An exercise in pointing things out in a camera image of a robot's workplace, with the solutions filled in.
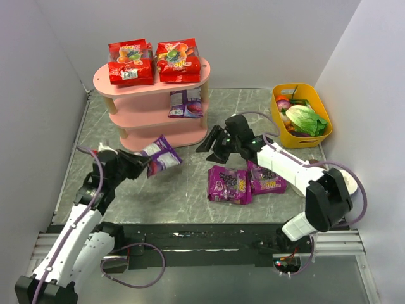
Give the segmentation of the red fruit candy bag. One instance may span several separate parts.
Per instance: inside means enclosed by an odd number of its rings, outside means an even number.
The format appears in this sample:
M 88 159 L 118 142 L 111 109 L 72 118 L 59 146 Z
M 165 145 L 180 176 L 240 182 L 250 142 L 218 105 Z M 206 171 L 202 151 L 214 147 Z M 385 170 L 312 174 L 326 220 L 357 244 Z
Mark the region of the red fruit candy bag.
M 108 51 L 108 75 L 112 85 L 154 84 L 153 49 L 145 39 L 112 43 Z
M 165 83 L 194 83 L 201 79 L 195 38 L 159 42 L 155 53 L 159 79 Z

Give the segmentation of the purple Fox's berries bag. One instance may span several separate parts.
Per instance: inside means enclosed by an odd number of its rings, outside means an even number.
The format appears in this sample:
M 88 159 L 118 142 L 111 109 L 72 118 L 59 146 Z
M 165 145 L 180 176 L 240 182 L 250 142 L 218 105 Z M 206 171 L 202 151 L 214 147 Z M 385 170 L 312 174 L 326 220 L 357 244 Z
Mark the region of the purple Fox's berries bag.
M 147 164 L 147 178 L 174 166 L 180 165 L 183 160 L 175 149 L 169 144 L 164 135 L 160 135 L 154 142 L 146 146 L 135 155 L 149 157 Z
M 202 118 L 201 88 L 173 91 L 170 93 L 168 118 Z

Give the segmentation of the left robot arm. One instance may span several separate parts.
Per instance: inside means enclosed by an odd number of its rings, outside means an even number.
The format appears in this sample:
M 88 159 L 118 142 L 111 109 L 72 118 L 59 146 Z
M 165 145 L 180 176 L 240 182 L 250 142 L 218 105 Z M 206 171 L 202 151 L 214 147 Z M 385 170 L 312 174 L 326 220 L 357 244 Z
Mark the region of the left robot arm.
M 123 227 L 102 222 L 125 179 L 136 179 L 151 158 L 122 150 L 88 151 L 92 170 L 77 191 L 68 220 L 45 259 L 15 284 L 18 303 L 77 303 L 78 283 L 124 241 Z

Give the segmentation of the purple grape candy bag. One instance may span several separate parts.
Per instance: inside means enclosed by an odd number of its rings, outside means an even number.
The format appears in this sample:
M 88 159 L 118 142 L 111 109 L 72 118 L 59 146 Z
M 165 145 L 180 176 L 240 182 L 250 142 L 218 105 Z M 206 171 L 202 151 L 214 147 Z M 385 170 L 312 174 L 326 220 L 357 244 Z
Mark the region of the purple grape candy bag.
M 287 189 L 287 181 L 269 169 L 247 161 L 247 173 L 253 195 L 276 193 L 282 194 Z
M 208 170 L 207 195 L 210 201 L 249 205 L 252 192 L 247 170 L 214 165 Z

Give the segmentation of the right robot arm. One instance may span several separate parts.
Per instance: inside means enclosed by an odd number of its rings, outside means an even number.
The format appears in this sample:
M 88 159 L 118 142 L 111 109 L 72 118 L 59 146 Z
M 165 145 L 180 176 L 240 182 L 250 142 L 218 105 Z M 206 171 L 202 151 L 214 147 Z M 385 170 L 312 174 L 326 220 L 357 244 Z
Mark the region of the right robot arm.
M 196 152 L 209 153 L 207 160 L 219 164 L 237 153 L 300 190 L 305 195 L 305 209 L 281 228 L 281 237 L 291 243 L 316 232 L 327 232 L 352 210 L 351 196 L 339 170 L 314 167 L 266 134 L 255 135 L 244 115 L 227 118 L 224 127 L 215 125 Z

